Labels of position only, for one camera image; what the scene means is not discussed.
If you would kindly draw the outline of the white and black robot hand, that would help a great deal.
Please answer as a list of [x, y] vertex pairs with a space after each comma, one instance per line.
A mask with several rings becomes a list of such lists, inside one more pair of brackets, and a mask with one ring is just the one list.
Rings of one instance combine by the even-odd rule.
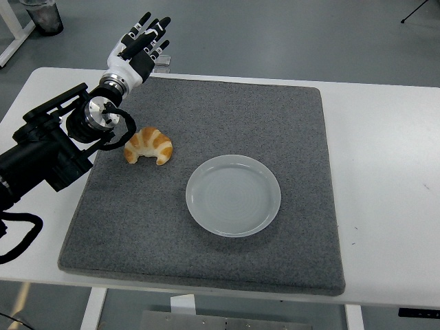
[[146, 81], [169, 45], [162, 38], [171, 18], [150, 21], [150, 17], [151, 13], [147, 12], [122, 36], [107, 59], [108, 70], [100, 84], [116, 88], [122, 97]]

